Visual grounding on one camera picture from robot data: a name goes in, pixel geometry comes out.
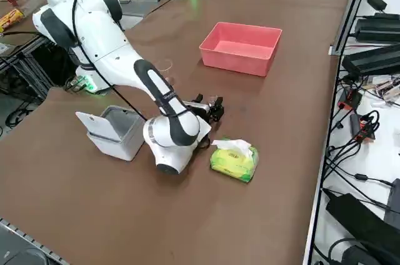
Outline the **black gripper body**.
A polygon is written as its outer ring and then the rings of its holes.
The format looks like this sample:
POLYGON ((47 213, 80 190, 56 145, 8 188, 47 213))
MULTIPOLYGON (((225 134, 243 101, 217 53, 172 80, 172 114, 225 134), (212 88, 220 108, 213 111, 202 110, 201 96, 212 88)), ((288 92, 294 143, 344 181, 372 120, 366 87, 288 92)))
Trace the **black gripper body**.
POLYGON ((215 120, 215 115, 214 115, 214 113, 215 113, 215 109, 214 109, 213 107, 207 106, 207 107, 205 108, 205 113, 204 113, 203 119, 204 119, 207 123, 213 123, 213 122, 215 122, 216 120, 215 120))

